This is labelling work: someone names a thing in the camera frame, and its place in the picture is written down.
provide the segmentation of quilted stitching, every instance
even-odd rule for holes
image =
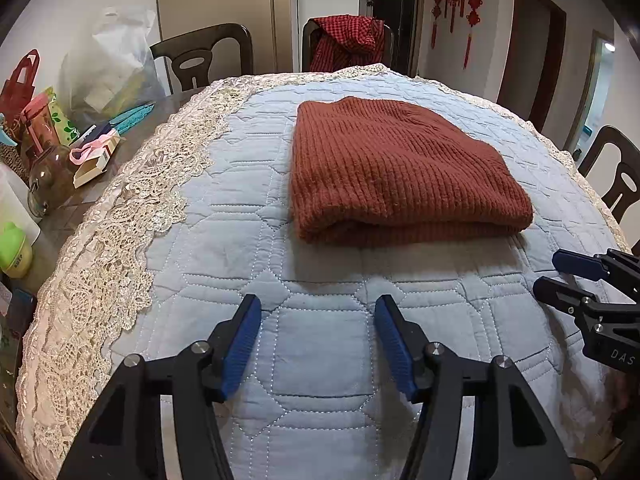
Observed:
[[[533,224],[519,236],[358,250],[310,246],[289,217],[289,159],[304,100],[347,95],[426,106],[494,146],[529,193]],[[113,345],[175,354],[232,316],[241,297],[262,301],[262,327],[235,397],[217,406],[236,478],[396,478],[419,406],[391,382],[372,308],[391,294],[404,316],[458,354],[511,355],[569,452],[604,426],[599,364],[580,353],[572,318],[539,305],[531,287],[557,276],[557,248],[602,252],[614,239],[602,216],[544,146],[513,121],[395,75],[286,86],[252,96],[210,146],[215,165],[182,187],[187,219],[156,238],[152,308]],[[607,285],[580,282],[609,301]],[[455,478],[466,478],[473,402],[465,399]]]

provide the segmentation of glass jar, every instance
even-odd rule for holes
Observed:
[[[29,210],[42,218],[63,205],[75,191],[76,167],[69,160],[71,149],[49,146],[33,163],[29,174]]]

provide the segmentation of folded sweater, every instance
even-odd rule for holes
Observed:
[[[513,235],[533,217],[495,148],[427,108],[355,97],[299,106],[291,197],[302,239],[349,246]]]

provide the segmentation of chair backrest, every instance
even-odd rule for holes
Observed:
[[[210,84],[209,68],[213,60],[211,49],[220,40],[234,38],[240,45],[240,70],[242,75],[254,74],[254,47],[249,31],[239,23],[222,23],[181,34],[151,46],[154,59],[167,56],[171,68],[182,85],[182,91]],[[203,61],[188,68],[180,68],[185,61],[201,57]]]
[[[393,56],[394,48],[394,32],[388,27],[384,26],[385,30],[385,47],[382,53],[382,63],[388,67],[391,67],[391,59]],[[316,47],[318,41],[322,36],[322,29],[314,20],[306,22],[305,27],[302,29],[302,72],[310,72],[311,61],[316,53]]]
[[[580,171],[583,176],[587,176],[604,148],[604,145],[609,143],[618,147],[621,158],[616,168],[616,177],[613,184],[602,197],[602,201],[607,207],[611,208],[616,200],[618,200],[618,197],[620,197],[620,200],[611,212],[613,218],[615,218],[617,222],[620,222],[622,215],[629,206],[640,200],[640,150],[638,150],[620,130],[613,126],[603,126],[593,141],[591,149],[587,152],[583,162],[580,164],[578,171]],[[625,183],[622,178],[623,173],[626,173],[636,185],[635,191]]]

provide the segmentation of door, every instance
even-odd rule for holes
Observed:
[[[613,40],[593,31],[587,79],[571,133],[562,147],[572,153],[576,166],[582,162],[600,127],[604,126],[602,112],[613,76],[615,51]]]
[[[414,55],[418,0],[373,0],[373,17],[394,33],[391,69],[409,75]]]
[[[513,0],[507,63],[497,103],[541,132],[562,64],[566,13],[552,0]]]

